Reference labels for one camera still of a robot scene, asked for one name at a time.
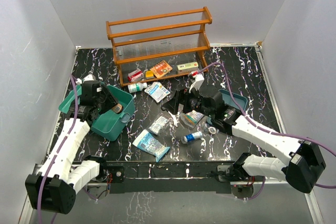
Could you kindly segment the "brown orange-capped syrup bottle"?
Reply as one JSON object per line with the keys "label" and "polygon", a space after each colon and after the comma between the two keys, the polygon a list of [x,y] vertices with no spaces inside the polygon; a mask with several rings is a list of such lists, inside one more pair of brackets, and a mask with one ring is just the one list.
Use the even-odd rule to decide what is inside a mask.
{"label": "brown orange-capped syrup bottle", "polygon": [[118,103],[117,105],[111,108],[111,111],[113,111],[116,114],[120,114],[123,111],[123,106],[120,103]]}

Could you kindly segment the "bagged white gauze pads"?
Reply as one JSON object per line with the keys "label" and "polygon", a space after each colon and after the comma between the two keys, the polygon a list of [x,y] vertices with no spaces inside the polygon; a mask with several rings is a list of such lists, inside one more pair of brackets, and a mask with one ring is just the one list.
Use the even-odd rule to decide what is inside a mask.
{"label": "bagged white gauze pads", "polygon": [[155,120],[147,127],[147,130],[154,135],[159,135],[166,128],[169,120],[164,115],[158,115]]}

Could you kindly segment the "white blue sachet packet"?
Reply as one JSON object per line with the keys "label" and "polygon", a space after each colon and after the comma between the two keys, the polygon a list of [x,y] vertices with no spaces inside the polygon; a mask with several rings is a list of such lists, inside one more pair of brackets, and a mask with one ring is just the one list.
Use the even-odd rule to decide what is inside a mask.
{"label": "white blue sachet packet", "polygon": [[147,93],[156,103],[160,103],[170,94],[170,91],[160,82],[153,82],[144,90],[144,92]]}

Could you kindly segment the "white green medicine bottle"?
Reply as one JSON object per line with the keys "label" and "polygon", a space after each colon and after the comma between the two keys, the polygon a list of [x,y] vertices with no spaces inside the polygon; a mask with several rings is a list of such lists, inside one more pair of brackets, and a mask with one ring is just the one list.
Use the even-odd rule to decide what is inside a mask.
{"label": "white green medicine bottle", "polygon": [[128,90],[129,90],[129,93],[135,93],[138,91],[142,91],[146,89],[147,87],[148,85],[146,82],[137,82],[137,83],[128,85]]}

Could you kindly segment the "blue white mask packet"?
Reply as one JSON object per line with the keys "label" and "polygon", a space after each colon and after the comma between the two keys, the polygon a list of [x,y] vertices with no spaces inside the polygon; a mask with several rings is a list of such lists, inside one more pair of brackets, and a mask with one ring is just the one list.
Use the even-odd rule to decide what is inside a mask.
{"label": "blue white mask packet", "polygon": [[164,146],[148,130],[143,130],[132,144],[140,150],[153,155],[156,162],[159,162],[170,150],[170,147]]}

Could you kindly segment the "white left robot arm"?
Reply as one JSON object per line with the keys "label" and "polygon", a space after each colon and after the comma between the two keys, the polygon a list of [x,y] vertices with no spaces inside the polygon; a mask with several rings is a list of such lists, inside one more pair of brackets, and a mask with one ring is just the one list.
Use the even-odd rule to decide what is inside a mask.
{"label": "white left robot arm", "polygon": [[98,182],[108,177],[102,157],[88,156],[78,166],[75,155],[97,118],[114,107],[122,108],[109,88],[100,81],[86,80],[80,89],[74,88],[74,100],[66,111],[62,132],[50,156],[39,171],[30,174],[25,187],[31,206],[38,210],[68,214],[76,195],[92,179]]}

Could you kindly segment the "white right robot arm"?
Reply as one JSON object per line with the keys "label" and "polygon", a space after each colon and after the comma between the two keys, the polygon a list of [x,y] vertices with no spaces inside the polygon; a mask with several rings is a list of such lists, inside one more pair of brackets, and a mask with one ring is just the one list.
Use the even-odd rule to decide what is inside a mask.
{"label": "white right robot arm", "polygon": [[270,152],[272,157],[242,153],[225,170],[215,174],[226,180],[247,180],[263,176],[285,180],[294,189],[310,193],[326,168],[318,144],[285,136],[253,121],[234,106],[226,103],[220,91],[177,90],[161,109],[172,114],[183,107],[184,113],[199,112],[210,118],[220,132],[247,140]]}

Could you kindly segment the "orange patterned medicine box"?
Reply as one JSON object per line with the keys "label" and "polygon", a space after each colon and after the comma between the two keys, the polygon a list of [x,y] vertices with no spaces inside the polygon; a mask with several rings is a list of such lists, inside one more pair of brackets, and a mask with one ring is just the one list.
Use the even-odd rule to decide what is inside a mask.
{"label": "orange patterned medicine box", "polygon": [[165,60],[162,60],[153,66],[150,70],[153,72],[156,78],[161,78],[171,72],[173,68]]}

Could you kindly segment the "red white medicine box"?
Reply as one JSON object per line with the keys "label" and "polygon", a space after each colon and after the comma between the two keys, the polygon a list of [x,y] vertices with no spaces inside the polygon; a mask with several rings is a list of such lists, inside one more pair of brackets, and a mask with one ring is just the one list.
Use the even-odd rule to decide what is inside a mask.
{"label": "red white medicine box", "polygon": [[144,77],[143,71],[140,69],[135,69],[134,71],[128,73],[128,80],[130,82],[136,82],[142,80]]}

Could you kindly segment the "cream long medicine box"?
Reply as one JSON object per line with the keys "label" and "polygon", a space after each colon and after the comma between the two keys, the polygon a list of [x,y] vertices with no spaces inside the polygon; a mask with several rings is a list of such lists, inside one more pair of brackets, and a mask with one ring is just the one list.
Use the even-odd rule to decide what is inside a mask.
{"label": "cream long medicine box", "polygon": [[189,73],[189,72],[193,72],[193,71],[197,71],[197,70],[198,70],[198,62],[197,61],[177,65],[177,73],[178,74]]}

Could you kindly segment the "blue white small tube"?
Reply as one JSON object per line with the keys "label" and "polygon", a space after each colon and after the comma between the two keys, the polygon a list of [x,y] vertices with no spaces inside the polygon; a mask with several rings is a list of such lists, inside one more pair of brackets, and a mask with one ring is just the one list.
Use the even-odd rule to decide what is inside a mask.
{"label": "blue white small tube", "polygon": [[188,144],[189,142],[201,139],[202,137],[203,137],[203,133],[198,131],[198,132],[191,133],[191,134],[188,134],[188,135],[182,137],[181,142],[183,144]]}

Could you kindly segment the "yellow grey small box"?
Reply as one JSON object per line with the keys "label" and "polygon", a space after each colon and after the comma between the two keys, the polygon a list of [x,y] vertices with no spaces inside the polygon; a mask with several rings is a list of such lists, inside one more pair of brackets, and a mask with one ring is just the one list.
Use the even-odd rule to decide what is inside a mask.
{"label": "yellow grey small box", "polygon": [[145,78],[146,79],[153,79],[154,78],[154,73],[151,70],[148,70],[145,72]]}

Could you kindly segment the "orange wooden shelf rack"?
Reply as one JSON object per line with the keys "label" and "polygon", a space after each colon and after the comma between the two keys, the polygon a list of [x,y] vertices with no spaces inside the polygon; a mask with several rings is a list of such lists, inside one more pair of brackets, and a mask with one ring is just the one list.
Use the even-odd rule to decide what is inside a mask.
{"label": "orange wooden shelf rack", "polygon": [[135,69],[150,70],[161,61],[172,70],[152,81],[183,76],[177,65],[196,61],[207,66],[205,53],[210,49],[206,25],[212,15],[204,6],[198,9],[106,22],[107,38],[111,41],[113,61],[118,69],[120,84],[132,82],[128,74]]}

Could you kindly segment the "black handled scissors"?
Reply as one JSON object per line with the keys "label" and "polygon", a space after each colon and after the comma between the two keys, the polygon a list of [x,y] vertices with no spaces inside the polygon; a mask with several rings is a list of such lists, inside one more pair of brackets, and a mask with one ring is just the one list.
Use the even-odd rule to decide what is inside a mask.
{"label": "black handled scissors", "polygon": [[171,112],[169,112],[169,114],[170,114],[170,116],[171,116],[171,118],[173,120],[173,125],[175,127],[178,127],[178,121],[177,121],[176,115],[172,114]]}

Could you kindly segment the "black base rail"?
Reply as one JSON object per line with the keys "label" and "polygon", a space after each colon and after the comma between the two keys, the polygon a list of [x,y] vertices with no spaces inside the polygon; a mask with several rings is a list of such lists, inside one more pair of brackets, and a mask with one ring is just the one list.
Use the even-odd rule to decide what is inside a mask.
{"label": "black base rail", "polygon": [[192,161],[192,162],[149,162],[110,161],[103,165],[105,173],[112,174],[111,194],[135,192],[202,192],[212,191],[230,194],[235,185],[248,186],[247,193],[260,185],[262,177],[250,181],[224,179],[217,175],[221,169],[233,162]]}

